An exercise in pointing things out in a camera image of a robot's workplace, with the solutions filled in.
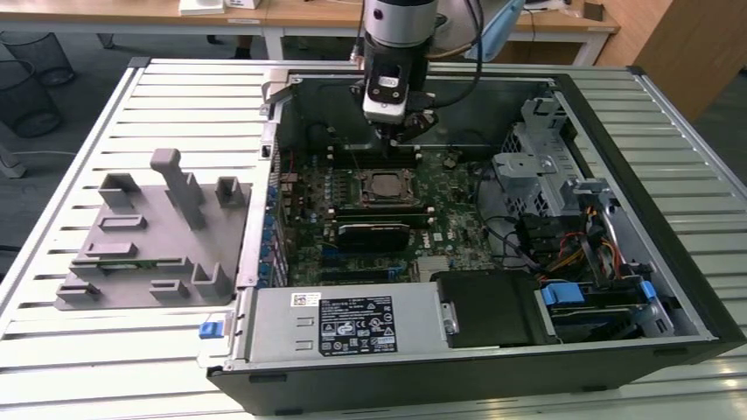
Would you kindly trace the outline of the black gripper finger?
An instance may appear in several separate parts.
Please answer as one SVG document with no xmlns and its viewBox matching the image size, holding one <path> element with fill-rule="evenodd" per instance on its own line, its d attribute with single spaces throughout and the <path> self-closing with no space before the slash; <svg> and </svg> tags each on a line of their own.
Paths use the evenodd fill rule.
<svg viewBox="0 0 747 420">
<path fill-rule="evenodd" d="M 405 100 L 404 117 L 397 123 L 384 124 L 384 157 L 394 154 L 394 148 L 421 136 L 438 122 L 433 112 L 434 96 L 412 92 Z"/>
</svg>

